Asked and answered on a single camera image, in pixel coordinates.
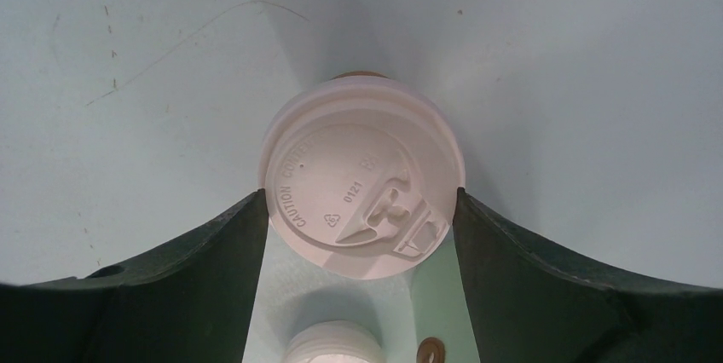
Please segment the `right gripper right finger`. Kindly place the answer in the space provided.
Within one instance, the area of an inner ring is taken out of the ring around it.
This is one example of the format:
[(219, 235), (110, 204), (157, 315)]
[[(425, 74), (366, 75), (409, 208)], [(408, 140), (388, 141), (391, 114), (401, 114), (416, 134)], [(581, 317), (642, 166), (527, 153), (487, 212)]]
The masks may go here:
[(464, 189), (454, 243), (483, 362), (719, 362), (722, 292), (583, 256)]

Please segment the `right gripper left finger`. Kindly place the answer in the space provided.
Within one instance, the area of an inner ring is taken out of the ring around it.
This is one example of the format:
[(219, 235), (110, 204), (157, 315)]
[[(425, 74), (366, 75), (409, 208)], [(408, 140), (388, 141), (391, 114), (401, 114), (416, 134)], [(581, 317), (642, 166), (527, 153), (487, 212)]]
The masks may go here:
[(85, 278), (2, 285), (2, 361), (242, 361), (268, 222), (259, 190)]

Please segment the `stack of white lids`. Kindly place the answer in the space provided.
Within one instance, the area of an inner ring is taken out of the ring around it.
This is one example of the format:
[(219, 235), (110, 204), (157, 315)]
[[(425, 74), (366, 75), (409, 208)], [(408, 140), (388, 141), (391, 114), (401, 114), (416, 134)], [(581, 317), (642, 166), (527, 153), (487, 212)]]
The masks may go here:
[(386, 362), (386, 354), (364, 327), (335, 320), (312, 325), (289, 343), (282, 362)]

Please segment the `white coffee cup lid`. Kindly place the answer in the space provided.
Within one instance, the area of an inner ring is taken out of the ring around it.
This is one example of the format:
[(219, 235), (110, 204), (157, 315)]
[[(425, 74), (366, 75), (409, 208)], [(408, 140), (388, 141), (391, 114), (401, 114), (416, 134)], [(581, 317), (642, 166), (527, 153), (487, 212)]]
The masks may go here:
[(448, 120), (420, 92), (351, 77), (281, 108), (258, 182), (270, 225), (300, 256), (346, 278), (382, 279), (442, 243), (466, 167)]

